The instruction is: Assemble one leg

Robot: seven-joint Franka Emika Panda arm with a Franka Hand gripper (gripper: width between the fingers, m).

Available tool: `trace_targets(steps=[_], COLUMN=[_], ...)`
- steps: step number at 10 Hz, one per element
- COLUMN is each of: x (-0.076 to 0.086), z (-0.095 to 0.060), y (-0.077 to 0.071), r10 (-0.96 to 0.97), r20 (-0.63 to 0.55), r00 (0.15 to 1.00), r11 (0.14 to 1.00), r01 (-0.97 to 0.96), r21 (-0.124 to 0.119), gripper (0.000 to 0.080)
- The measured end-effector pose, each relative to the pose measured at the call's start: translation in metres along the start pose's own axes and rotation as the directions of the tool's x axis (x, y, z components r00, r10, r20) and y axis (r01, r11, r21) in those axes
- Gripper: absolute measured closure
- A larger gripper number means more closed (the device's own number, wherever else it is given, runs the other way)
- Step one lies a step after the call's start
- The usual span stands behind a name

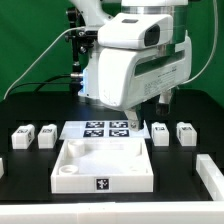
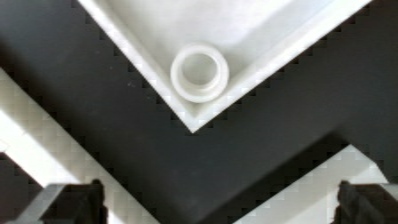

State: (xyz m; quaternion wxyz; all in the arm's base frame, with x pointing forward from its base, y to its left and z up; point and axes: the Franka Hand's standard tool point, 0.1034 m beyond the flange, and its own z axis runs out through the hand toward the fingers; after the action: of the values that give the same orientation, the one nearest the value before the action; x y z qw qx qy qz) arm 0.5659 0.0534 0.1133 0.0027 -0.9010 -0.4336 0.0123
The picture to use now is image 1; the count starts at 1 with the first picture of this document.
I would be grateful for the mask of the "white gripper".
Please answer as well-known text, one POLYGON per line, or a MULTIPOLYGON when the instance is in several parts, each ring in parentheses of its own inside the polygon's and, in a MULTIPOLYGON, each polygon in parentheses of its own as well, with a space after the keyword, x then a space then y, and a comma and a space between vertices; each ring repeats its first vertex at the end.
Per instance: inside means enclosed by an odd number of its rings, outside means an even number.
POLYGON ((143 128, 141 112, 131 107, 160 94, 156 114, 167 116, 179 90, 175 86, 190 76, 191 56, 188 36, 175 45, 172 55, 165 57, 159 56, 158 48, 142 51, 105 48, 98 64, 100 101, 114 110, 127 110, 129 129, 139 131, 143 128))

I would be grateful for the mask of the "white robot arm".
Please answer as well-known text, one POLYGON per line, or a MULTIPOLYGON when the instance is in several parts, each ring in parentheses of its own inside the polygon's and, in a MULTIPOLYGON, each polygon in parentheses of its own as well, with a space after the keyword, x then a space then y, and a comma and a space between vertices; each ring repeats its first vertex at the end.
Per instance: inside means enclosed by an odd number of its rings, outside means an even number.
POLYGON ((190 76, 188 0, 70 1, 85 24, 77 46, 90 50, 79 96, 124 112, 130 129, 142 129, 141 104, 159 96, 168 106, 172 89, 190 76))

